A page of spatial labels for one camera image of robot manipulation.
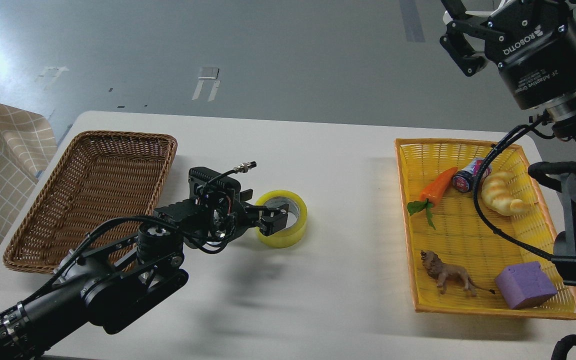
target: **croissant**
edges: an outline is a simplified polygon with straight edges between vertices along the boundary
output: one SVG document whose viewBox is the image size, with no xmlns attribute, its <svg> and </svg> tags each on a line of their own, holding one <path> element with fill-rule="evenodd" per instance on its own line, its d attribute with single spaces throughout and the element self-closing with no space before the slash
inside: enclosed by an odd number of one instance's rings
<svg viewBox="0 0 576 360">
<path fill-rule="evenodd" d="M 504 216 L 521 215 L 530 209 L 530 205 L 520 198 L 514 198 L 506 183 L 514 177 L 510 171 L 498 171 L 485 178 L 481 187 L 481 198 L 490 210 Z"/>
</svg>

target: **purple block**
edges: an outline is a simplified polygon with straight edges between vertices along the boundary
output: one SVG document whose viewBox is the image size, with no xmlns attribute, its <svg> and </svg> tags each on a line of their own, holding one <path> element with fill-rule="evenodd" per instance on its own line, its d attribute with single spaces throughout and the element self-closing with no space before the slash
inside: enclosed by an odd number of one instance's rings
<svg viewBox="0 0 576 360">
<path fill-rule="evenodd" d="M 557 289 L 537 261 L 506 266 L 494 282 L 510 309 L 539 306 L 557 295 Z"/>
</svg>

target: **yellow plastic tray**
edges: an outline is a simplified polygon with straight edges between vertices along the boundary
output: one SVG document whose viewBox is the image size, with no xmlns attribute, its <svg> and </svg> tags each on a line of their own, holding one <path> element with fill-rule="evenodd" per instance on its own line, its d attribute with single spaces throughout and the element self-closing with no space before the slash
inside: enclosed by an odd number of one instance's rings
<svg viewBox="0 0 576 360">
<path fill-rule="evenodd" d="M 418 200 L 419 193 L 439 173 L 457 166 L 466 167 L 475 157 L 485 157 L 494 144 L 468 139 L 396 139 L 395 152 L 402 208 L 410 288 L 417 312 L 491 315 L 517 318 L 576 320 L 576 288 L 563 284 L 562 277 L 548 260 L 494 235 L 481 221 L 473 206 L 472 193 L 460 193 L 452 186 L 437 207 L 431 208 L 428 225 L 423 212 L 409 216 L 406 204 Z M 515 239 L 553 251 L 556 231 L 537 183 L 528 176 L 526 155 L 519 145 L 511 145 L 492 163 L 493 171 L 514 173 L 509 183 L 515 198 L 534 204 L 527 214 L 502 216 L 481 205 L 486 217 Z M 461 282 L 449 281 L 446 294 L 440 294 L 434 278 L 422 266 L 420 251 L 430 250 L 448 264 L 464 266 L 475 283 L 497 294 L 478 290 L 469 296 Z M 538 261 L 555 285 L 558 294 L 539 307 L 512 310 L 498 291 L 495 278 L 508 265 Z"/>
</svg>

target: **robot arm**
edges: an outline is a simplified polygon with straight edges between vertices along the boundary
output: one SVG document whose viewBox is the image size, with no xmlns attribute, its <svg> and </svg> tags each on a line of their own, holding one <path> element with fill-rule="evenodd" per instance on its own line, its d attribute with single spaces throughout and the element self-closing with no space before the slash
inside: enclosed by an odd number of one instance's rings
<svg viewBox="0 0 576 360">
<path fill-rule="evenodd" d="M 0 360 L 29 360 L 90 322 L 116 334 L 181 289 L 184 247 L 216 254 L 249 228 L 268 236 L 283 230 L 288 204 L 247 203 L 252 190 L 227 175 L 246 173 L 246 162 L 219 174 L 205 167 L 189 171 L 190 197 L 154 210 L 153 216 L 106 221 L 71 250 L 55 275 L 34 294 L 0 313 Z M 136 233 L 98 248 L 95 239 L 126 221 L 141 223 Z M 109 256 L 134 246 L 121 259 Z"/>
<path fill-rule="evenodd" d="M 576 21 L 565 0 L 511 0 L 486 17 L 467 13 L 461 0 L 441 2 L 451 19 L 439 42 L 462 72 L 472 76 L 489 60 L 521 109 L 544 108 L 535 123 L 519 125 L 499 141 L 482 167 L 540 124 L 552 123 L 552 137 L 576 143 Z M 483 55 L 473 50 L 464 34 L 485 41 Z M 528 174 L 562 193 L 565 231 L 555 239 L 552 254 L 517 241 L 485 218 L 477 195 L 482 174 L 474 181 L 475 209 L 495 234 L 553 262 L 564 284 L 576 286 L 576 161 L 538 162 Z M 576 337 L 565 337 L 552 358 L 565 359 L 572 346 Z"/>
</svg>

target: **tape roll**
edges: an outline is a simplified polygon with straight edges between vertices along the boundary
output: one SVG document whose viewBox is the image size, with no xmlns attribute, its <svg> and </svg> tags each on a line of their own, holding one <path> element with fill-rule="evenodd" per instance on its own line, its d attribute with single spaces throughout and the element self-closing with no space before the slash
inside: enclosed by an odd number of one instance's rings
<svg viewBox="0 0 576 360">
<path fill-rule="evenodd" d="M 306 203 L 298 194 L 287 190 L 275 190 L 263 194 L 256 205 L 263 205 L 269 208 L 277 208 L 280 205 L 288 204 L 288 213 L 293 214 L 297 219 L 290 227 L 275 232 L 270 236 L 263 235 L 257 230 L 257 235 L 262 243 L 272 248 L 288 248 L 297 244 L 306 232 L 306 219 L 308 209 Z"/>
</svg>

